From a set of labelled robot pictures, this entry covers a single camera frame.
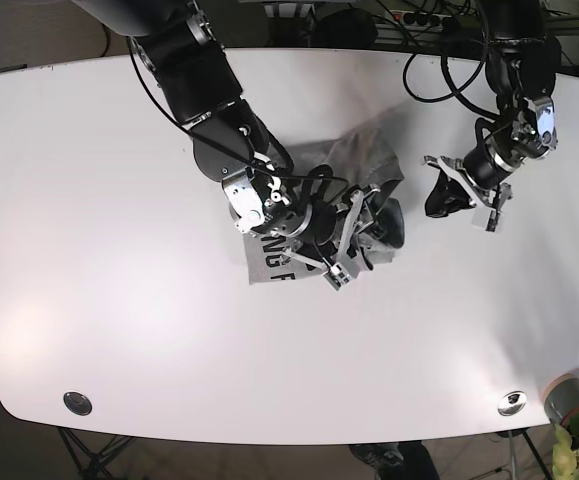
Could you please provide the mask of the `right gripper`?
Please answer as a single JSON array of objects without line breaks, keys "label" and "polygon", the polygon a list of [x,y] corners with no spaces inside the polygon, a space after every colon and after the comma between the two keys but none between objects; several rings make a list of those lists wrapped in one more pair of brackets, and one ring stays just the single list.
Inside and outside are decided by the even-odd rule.
[{"label": "right gripper", "polygon": [[242,169],[222,180],[236,229],[243,234],[250,273],[325,273],[336,262],[354,261],[360,271],[361,235],[392,249],[405,243],[400,202],[373,200],[379,187],[344,189],[328,199],[328,169],[314,169],[297,189],[280,178]]}]

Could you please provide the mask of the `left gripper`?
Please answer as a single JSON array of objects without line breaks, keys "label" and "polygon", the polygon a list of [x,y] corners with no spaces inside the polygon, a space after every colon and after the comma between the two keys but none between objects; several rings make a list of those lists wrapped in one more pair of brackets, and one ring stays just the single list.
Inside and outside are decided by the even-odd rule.
[{"label": "left gripper", "polygon": [[429,218],[446,218],[478,207],[502,212],[513,197],[506,179],[527,159],[542,159],[558,144],[555,107],[549,96],[522,99],[495,122],[475,123],[476,146],[462,158],[426,156],[438,170],[424,209]]}]

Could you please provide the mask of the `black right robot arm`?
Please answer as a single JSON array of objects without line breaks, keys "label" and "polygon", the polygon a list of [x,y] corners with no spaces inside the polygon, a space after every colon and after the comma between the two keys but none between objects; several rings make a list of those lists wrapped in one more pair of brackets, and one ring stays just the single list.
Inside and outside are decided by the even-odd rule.
[{"label": "black right robot arm", "polygon": [[393,191],[403,175],[381,130],[286,149],[244,99],[210,23],[194,1],[85,1],[126,39],[136,69],[163,93],[162,113],[192,141],[200,171],[218,182],[250,267],[264,238],[282,265],[332,276],[392,261],[405,241]]}]

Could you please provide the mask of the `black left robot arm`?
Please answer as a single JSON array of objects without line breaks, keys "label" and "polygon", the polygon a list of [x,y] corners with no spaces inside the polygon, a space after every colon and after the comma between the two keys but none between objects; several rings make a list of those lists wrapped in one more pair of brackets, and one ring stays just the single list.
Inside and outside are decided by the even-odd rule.
[{"label": "black left robot arm", "polygon": [[449,70],[449,56],[440,56],[441,73],[455,98],[477,114],[475,147],[462,158],[426,158],[438,171],[425,202],[430,218],[484,207],[487,230],[495,229],[503,203],[512,196],[506,179],[527,159],[542,159],[558,144],[552,99],[561,48],[548,35],[537,1],[479,1],[482,23],[477,74],[495,93],[496,112],[470,102]]}]

